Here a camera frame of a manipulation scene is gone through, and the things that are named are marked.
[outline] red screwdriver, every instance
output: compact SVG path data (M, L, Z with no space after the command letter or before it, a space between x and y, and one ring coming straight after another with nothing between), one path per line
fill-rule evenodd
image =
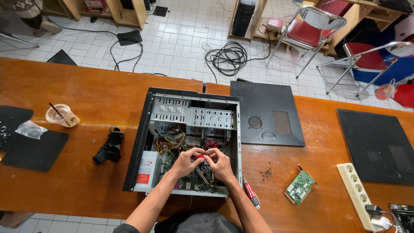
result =
M243 186L246 189L247 196L249 197L250 201L253 203L253 205L256 207L256 209L260 209L260 201L258 197L256 196L256 193L253 192L252 187L250 187L249 182L243 177Z

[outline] power outlet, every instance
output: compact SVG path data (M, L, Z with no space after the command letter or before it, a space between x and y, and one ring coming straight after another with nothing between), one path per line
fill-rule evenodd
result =
M372 216L365 211L365 206L371 204L371 201L359 180L354 165L352 163L338 164L337 168L365 230L372 232L381 231L381 228L372 225Z

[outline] shoe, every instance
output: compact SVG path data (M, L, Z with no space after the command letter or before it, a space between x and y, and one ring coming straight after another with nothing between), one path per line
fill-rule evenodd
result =
M49 21L47 21L45 19L41 22L40 26L42 28L48 30L52 34L59 33L62 30L61 27L56 26L55 24L53 24L53 23L51 23L51 22L49 22Z
M46 29L44 29L44 28L41 28L41 29L39 29L39 30L36 30L36 29L33 29L33 35L35 36L35 37L41 37L41 36L43 36L46 32L48 32Z

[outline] hand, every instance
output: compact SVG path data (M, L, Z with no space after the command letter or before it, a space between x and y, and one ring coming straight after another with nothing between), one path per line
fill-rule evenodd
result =
M210 169L217 179L226 184L228 181L235 178L233 171L231 170L229 157L217 148L211 148L207 150L206 153L213 153L209 157L205 156L204 159L210 165Z
M181 177L190 174L199 164L204 162L203 158L198 158L191 163L192 155L200 155L198 152L204 152L203 149L194 147L188 151L183 151L175 161L173 167L168 171L175 175L175 178L180 179Z

